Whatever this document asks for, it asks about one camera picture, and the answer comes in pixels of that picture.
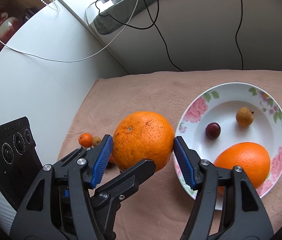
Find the black cable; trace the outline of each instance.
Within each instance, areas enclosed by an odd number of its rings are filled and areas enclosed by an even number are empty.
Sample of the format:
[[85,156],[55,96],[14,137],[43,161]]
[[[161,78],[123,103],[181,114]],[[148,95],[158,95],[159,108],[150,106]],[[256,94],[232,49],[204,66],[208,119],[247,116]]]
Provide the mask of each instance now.
[[177,69],[179,69],[181,72],[183,72],[182,69],[180,69],[178,66],[176,66],[176,65],[172,62],[172,60],[171,60],[171,58],[170,58],[169,50],[168,50],[168,48],[167,48],[167,44],[166,44],[166,42],[165,42],[165,40],[164,40],[164,38],[163,38],[163,36],[162,36],[162,34],[161,34],[159,28],[157,27],[157,25],[155,24],[155,22],[153,21],[153,19],[152,19],[152,17],[151,17],[150,11],[149,11],[149,9],[148,9],[148,5],[146,4],[145,0],[143,0],[143,1],[144,1],[144,3],[145,3],[146,9],[148,10],[148,15],[150,16],[151,21],[153,22],[154,26],[156,27],[158,33],[160,34],[160,36],[161,36],[161,38],[162,38],[162,40],[163,40],[163,42],[164,42],[164,45],[165,45],[165,48],[166,48],[166,53],[167,53],[167,56],[168,56],[168,58],[169,58],[169,61],[171,62],[171,64],[172,64],[173,66],[175,66]]
[[242,61],[242,70],[243,70],[243,56],[239,47],[239,44],[237,43],[237,34],[240,30],[241,24],[242,24],[242,18],[243,18],[243,0],[241,0],[241,20],[240,20],[240,24],[239,27],[237,28],[236,34],[235,34],[235,42],[236,42],[236,46],[239,49],[240,55],[241,55],[241,61]]
[[96,8],[99,10],[99,15],[100,15],[101,17],[108,17],[108,16],[110,16],[113,20],[117,21],[118,23],[121,23],[122,25],[129,26],[129,27],[134,28],[134,29],[137,29],[137,30],[147,30],[147,29],[153,27],[154,24],[155,24],[155,22],[156,22],[156,20],[157,20],[158,15],[159,15],[159,0],[157,0],[157,12],[156,12],[156,17],[155,17],[154,22],[153,22],[149,27],[146,27],[146,28],[139,28],[139,27],[135,27],[135,26],[132,26],[132,25],[129,25],[129,24],[125,24],[125,23],[123,23],[123,22],[117,20],[116,18],[114,18],[111,14],[107,14],[107,15],[102,15],[102,14],[100,14],[101,10],[97,7],[97,2],[98,2],[98,0],[95,1],[95,6],[96,6]]

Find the blue ribbed rubber pad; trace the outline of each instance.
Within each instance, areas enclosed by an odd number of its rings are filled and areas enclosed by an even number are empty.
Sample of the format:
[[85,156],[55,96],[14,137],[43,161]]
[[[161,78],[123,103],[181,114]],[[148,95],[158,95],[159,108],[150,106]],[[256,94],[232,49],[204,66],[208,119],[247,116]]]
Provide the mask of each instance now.
[[191,188],[194,188],[196,183],[193,176],[193,167],[177,138],[174,138],[173,151],[180,166],[185,183]]
[[96,188],[97,185],[101,182],[105,168],[108,165],[110,155],[113,149],[113,139],[111,136],[108,137],[99,158],[93,166],[93,175],[91,179],[91,186]]

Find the black camera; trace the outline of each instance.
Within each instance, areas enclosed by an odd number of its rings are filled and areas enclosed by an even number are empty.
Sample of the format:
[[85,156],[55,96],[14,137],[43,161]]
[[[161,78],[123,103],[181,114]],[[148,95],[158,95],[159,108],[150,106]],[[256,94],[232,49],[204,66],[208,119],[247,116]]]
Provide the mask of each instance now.
[[15,210],[41,168],[29,120],[0,125],[0,191]]

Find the silver bolt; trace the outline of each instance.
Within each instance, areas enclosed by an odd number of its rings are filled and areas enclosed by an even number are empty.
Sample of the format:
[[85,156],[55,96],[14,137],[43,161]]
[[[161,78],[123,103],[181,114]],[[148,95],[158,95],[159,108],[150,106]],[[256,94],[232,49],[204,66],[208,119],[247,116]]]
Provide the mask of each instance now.
[[204,165],[204,166],[207,166],[207,165],[210,164],[210,162],[208,160],[203,159],[203,160],[201,160],[201,164]]
[[49,170],[51,170],[51,165],[50,165],[50,164],[44,165],[44,166],[43,166],[43,170],[44,170],[44,171],[49,171]]
[[242,172],[243,171],[241,166],[235,166],[234,170],[237,171],[237,172]]
[[85,164],[87,162],[87,160],[86,159],[78,159],[77,160],[77,164],[79,164],[79,165],[83,165],[83,164]]

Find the plate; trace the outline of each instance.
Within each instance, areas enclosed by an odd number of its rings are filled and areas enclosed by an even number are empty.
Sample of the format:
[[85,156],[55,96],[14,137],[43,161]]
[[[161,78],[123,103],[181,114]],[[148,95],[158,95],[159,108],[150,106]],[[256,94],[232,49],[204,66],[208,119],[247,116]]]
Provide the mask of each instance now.
[[[236,112],[241,107],[254,111],[254,121],[248,127],[240,127]],[[221,134],[209,140],[205,128],[217,122]],[[264,197],[282,174],[282,109],[268,93],[246,83],[225,83],[199,95],[183,113],[175,136],[182,136],[190,149],[196,150],[201,159],[214,162],[224,150],[240,142],[255,142],[268,151],[271,158],[270,173],[257,188]],[[185,184],[182,172],[173,156],[176,174],[186,192],[196,198],[197,191]],[[215,209],[222,210],[222,196],[217,196]]]

